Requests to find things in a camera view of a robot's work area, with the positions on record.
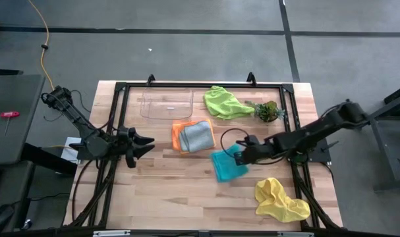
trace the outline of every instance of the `black clamp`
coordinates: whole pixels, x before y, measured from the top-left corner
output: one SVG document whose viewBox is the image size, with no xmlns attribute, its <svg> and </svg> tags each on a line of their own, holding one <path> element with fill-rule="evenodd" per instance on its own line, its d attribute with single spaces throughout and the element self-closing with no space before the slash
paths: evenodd
<svg viewBox="0 0 400 237">
<path fill-rule="evenodd" d="M 257 81 L 255 80 L 255 76 L 253 75 L 252 72 L 248 74 L 248 78 L 246 79 L 246 82 L 252 82 L 252 86 L 256 87 L 257 86 Z"/>
<path fill-rule="evenodd" d="M 154 75 L 151 74 L 151 75 L 148 77 L 146 86 L 147 86 L 147 87 L 150 87 L 150 85 L 152 84 L 152 81 L 154 81 L 154 80 L 156 80 L 156 79 L 154 78 Z"/>
</svg>

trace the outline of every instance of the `yellow cable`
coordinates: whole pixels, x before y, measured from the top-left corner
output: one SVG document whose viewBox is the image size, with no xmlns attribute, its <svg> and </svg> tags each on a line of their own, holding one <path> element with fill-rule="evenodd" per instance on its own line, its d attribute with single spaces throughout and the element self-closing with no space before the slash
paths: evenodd
<svg viewBox="0 0 400 237">
<path fill-rule="evenodd" d="M 67 146 L 67 145 L 51 145 L 51 146 L 49 146 L 49 147 L 62 147 L 62 148 L 67 148 L 67 149 L 73 149 L 73 150 L 75 150 L 74 148 L 69 147 L 69 146 Z"/>
<path fill-rule="evenodd" d="M 49 28 L 47 27 L 46 21 L 44 20 L 44 17 L 43 17 L 42 14 L 40 13 L 39 9 L 37 9 L 37 7 L 33 4 L 33 2 L 31 2 L 31 0 L 28 0 L 28 2 L 31 4 L 31 6 L 33 6 L 34 10 L 36 10 L 36 12 L 39 14 L 40 18 L 41 18 L 42 21 L 43 21 L 44 27 L 46 28 L 46 32 L 47 32 L 46 42 L 44 43 L 44 45 L 47 46 L 48 43 L 49 43 Z M 43 62 L 43 60 L 44 60 L 44 53 L 45 53 L 45 51 L 46 51 L 46 49 L 43 48 L 42 56 L 40 57 L 40 65 L 42 66 L 42 69 L 43 69 L 43 71 L 44 71 L 44 74 L 46 74 L 47 79 L 49 79 L 50 86 L 52 87 L 52 90 L 54 90 L 55 87 L 53 86 L 52 79 L 50 78 L 49 74 L 47 73 L 46 69 L 44 68 L 44 62 Z"/>
</svg>

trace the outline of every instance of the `clear plastic container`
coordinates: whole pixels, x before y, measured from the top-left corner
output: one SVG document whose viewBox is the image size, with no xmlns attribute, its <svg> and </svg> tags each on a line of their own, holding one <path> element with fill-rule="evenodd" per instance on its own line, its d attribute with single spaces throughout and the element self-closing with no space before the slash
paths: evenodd
<svg viewBox="0 0 400 237">
<path fill-rule="evenodd" d="M 192 115 L 193 92 L 186 88 L 146 88 L 140 114 L 144 118 L 181 120 Z"/>
</svg>

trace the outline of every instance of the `gray cloth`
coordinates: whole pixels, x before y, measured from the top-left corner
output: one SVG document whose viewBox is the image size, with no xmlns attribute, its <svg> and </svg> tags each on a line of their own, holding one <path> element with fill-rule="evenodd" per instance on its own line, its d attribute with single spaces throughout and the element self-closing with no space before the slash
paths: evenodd
<svg viewBox="0 0 400 237">
<path fill-rule="evenodd" d="M 179 142 L 183 152 L 195 152 L 211 148 L 214 146 L 212 128 L 207 121 L 186 126 L 179 134 Z"/>
</svg>

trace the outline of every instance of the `cloth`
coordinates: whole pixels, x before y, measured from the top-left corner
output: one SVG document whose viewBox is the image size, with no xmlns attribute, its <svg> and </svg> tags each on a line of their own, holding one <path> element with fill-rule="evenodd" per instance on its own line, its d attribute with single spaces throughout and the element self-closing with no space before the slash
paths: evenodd
<svg viewBox="0 0 400 237">
<path fill-rule="evenodd" d="M 213 145 L 210 146 L 210 147 L 214 147 L 215 146 L 215 140 L 214 140 L 214 136 L 213 136 L 213 126 L 212 126 L 212 123 L 210 122 L 210 119 L 206 119 L 206 120 L 203 120 L 203 121 L 200 121 L 200 122 L 207 122 L 208 123 L 208 126 L 210 127 L 211 138 L 212 138 L 210 140 L 210 137 L 209 137 L 208 144 L 210 144 L 212 142 Z M 185 145 L 184 146 L 185 151 L 182 150 L 180 135 L 181 135 L 181 132 L 185 129 L 185 127 L 193 126 L 193 125 L 195 125 L 197 123 L 199 123 L 199 122 L 198 121 L 192 121 L 192 122 L 186 122 L 186 123 L 182 123 L 182 124 L 177 124 L 177 123 L 172 124 L 172 146 L 173 146 L 173 149 L 175 151 L 180 151 L 182 154 L 189 153 L 189 151 L 186 150 L 186 144 L 184 144 Z M 194 138 L 194 139 L 191 138 L 190 142 L 194 142 L 195 143 L 194 146 L 196 146 L 198 142 L 201 143 L 201 141 L 197 141 L 196 138 Z"/>
<path fill-rule="evenodd" d="M 244 106 L 225 88 L 212 86 L 204 94 L 204 103 L 211 115 L 220 119 L 234 119 L 252 114 L 254 108 Z"/>
<path fill-rule="evenodd" d="M 239 145 L 232 145 L 226 151 L 233 155 L 239 151 Z M 228 182 L 238 178 L 248 172 L 246 165 L 237 165 L 235 159 L 230 157 L 224 151 L 213 152 L 210 157 L 212 158 L 215 176 L 218 182 Z"/>
<path fill-rule="evenodd" d="M 185 126 L 179 133 L 181 151 L 195 152 L 214 147 L 214 137 L 210 124 L 200 121 L 194 125 Z"/>
<path fill-rule="evenodd" d="M 260 203 L 258 215 L 271 215 L 278 221 L 288 223 L 305 220 L 310 216 L 310 206 L 301 199 L 291 199 L 275 178 L 267 178 L 255 185 L 255 198 Z"/>
</svg>

